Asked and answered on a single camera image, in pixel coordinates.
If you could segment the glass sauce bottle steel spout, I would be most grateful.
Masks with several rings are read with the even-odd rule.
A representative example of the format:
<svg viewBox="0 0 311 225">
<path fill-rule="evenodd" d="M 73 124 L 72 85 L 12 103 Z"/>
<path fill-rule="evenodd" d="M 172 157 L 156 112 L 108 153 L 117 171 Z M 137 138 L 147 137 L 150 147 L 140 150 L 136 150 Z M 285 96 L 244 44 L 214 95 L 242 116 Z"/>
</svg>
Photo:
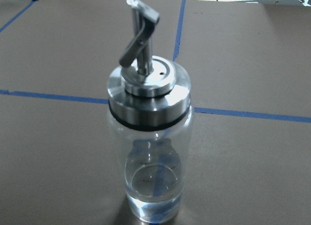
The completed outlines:
<svg viewBox="0 0 311 225">
<path fill-rule="evenodd" d="M 132 213 L 162 224 L 181 204 L 193 124 L 191 82 L 181 65 L 152 53 L 159 13 L 140 0 L 126 2 L 134 38 L 107 81 L 108 124 Z"/>
</svg>

